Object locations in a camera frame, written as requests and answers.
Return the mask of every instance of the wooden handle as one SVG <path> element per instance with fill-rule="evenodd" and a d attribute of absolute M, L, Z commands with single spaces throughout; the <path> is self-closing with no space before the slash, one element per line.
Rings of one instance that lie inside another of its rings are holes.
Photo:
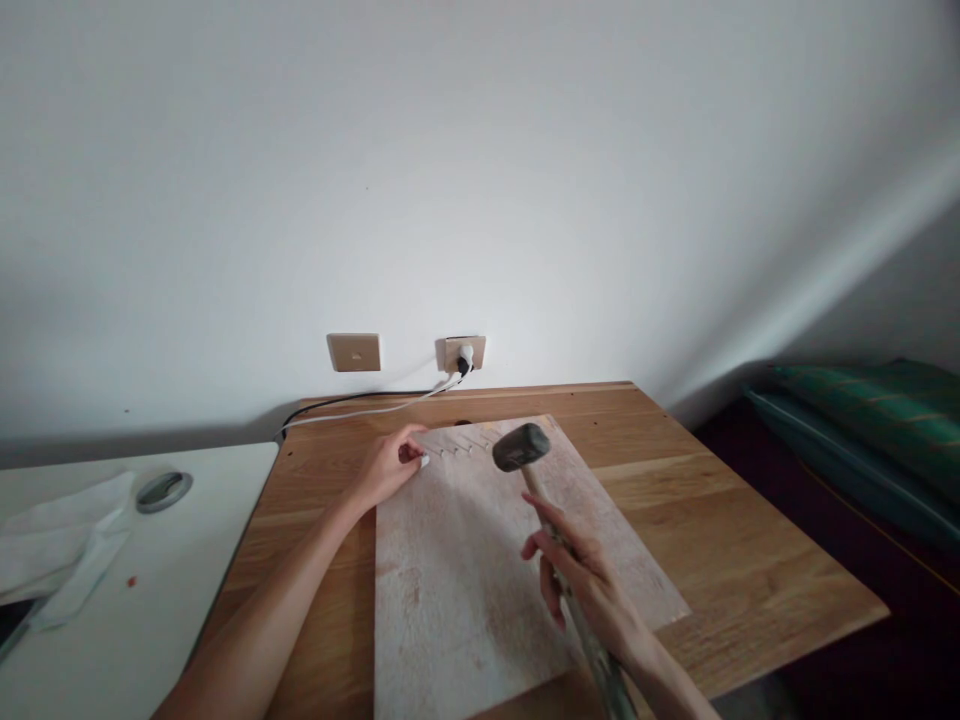
<path fill-rule="evenodd" d="M 523 480 L 527 484 L 527 490 L 530 491 L 530 494 L 549 502 L 550 499 L 543 492 L 543 485 L 540 483 L 540 478 L 537 477 L 536 470 L 530 465 L 524 465 L 520 468 L 520 471 L 523 473 Z M 574 558 L 577 557 L 573 546 L 560 534 L 557 528 L 548 522 L 542 522 L 542 525 L 543 529 L 550 533 L 554 540 L 563 545 L 567 552 Z M 607 652 L 606 648 L 600 644 L 597 636 L 593 634 L 586 618 L 583 616 L 583 610 L 580 609 L 580 603 L 577 602 L 573 590 L 570 589 L 570 583 L 559 571 L 557 571 L 557 577 L 560 580 L 560 587 L 563 588 L 563 596 L 567 600 L 567 609 L 570 611 L 573 625 L 577 629 L 577 636 L 580 638 L 580 647 L 583 649 L 583 654 L 590 666 L 593 681 L 603 698 L 604 714 L 608 720 L 634 720 L 637 717 L 637 712 L 630 700 L 626 683 L 623 681 L 620 663 Z"/>

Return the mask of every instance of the pillow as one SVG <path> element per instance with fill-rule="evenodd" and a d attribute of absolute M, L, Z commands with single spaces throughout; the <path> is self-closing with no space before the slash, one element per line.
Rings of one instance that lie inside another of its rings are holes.
<path fill-rule="evenodd" d="M 823 479 L 905 532 L 960 555 L 960 512 L 890 460 L 783 393 L 744 394 L 761 420 Z"/>
<path fill-rule="evenodd" d="M 960 508 L 960 378 L 899 360 L 775 367 L 778 382 Z"/>

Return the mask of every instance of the wooden desk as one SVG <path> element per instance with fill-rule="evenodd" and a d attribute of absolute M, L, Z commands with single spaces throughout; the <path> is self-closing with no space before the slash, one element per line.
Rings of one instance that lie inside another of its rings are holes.
<path fill-rule="evenodd" d="M 370 398 L 310 412 L 401 404 Z M 354 477 L 377 435 L 552 414 L 679 588 L 693 615 L 658 633 L 714 697 L 888 614 L 866 587 L 632 383 L 445 393 L 406 410 L 295 428 L 204 634 L 216 633 Z M 373 713 L 374 543 L 368 513 L 320 587 L 271 717 Z M 487 713 L 571 716 L 592 710 L 570 673 Z"/>

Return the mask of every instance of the forearm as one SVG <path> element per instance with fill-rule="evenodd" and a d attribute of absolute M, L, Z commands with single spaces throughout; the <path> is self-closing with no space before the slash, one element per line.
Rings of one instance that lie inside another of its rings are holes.
<path fill-rule="evenodd" d="M 363 513 L 341 496 L 200 651 L 154 720 L 259 720 L 266 713 L 330 562 Z"/>
<path fill-rule="evenodd" d="M 631 643 L 624 663 L 657 720 L 719 720 L 719 715 L 687 672 L 656 636 L 644 631 Z"/>

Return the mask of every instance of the light switch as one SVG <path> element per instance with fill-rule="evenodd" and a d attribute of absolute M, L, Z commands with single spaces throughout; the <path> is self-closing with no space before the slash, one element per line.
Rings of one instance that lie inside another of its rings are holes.
<path fill-rule="evenodd" d="M 327 335 L 327 344 L 337 372 L 380 369 L 380 335 L 377 333 L 331 333 Z"/>

